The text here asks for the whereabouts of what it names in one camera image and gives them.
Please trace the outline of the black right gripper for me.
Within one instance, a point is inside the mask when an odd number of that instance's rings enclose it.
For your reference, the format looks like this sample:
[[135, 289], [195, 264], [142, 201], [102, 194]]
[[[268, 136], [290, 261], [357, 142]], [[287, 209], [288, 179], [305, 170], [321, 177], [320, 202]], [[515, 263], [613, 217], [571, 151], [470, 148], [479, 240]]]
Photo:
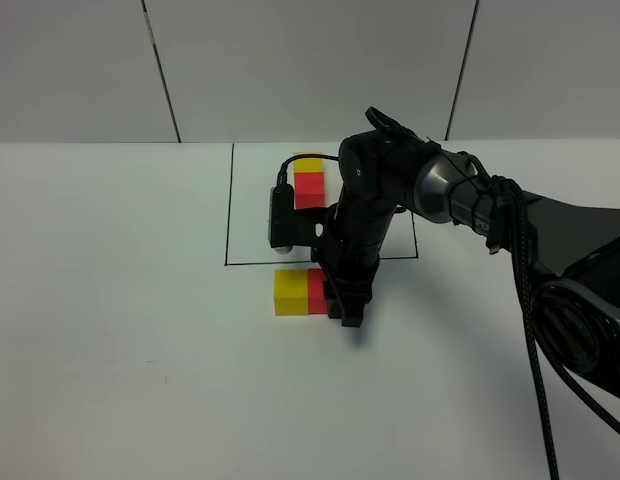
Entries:
[[311, 259], [326, 276], [322, 282], [326, 314], [341, 319], [342, 327], [362, 325], [394, 214], [395, 202], [381, 197], [341, 197], [329, 207], [293, 212], [294, 243], [312, 249]]

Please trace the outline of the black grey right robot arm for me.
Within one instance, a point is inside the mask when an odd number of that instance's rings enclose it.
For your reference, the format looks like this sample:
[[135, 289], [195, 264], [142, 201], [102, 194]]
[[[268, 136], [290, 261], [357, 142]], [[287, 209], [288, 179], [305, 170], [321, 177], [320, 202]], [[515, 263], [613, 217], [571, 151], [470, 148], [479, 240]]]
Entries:
[[620, 399], [620, 209], [524, 191], [488, 174], [475, 156], [425, 141], [377, 109], [366, 116], [371, 130], [340, 145], [337, 203], [296, 209], [285, 172], [271, 195], [270, 245], [311, 249], [328, 276], [330, 314], [348, 327], [362, 323], [396, 213], [464, 225], [491, 253], [511, 255], [543, 351]]

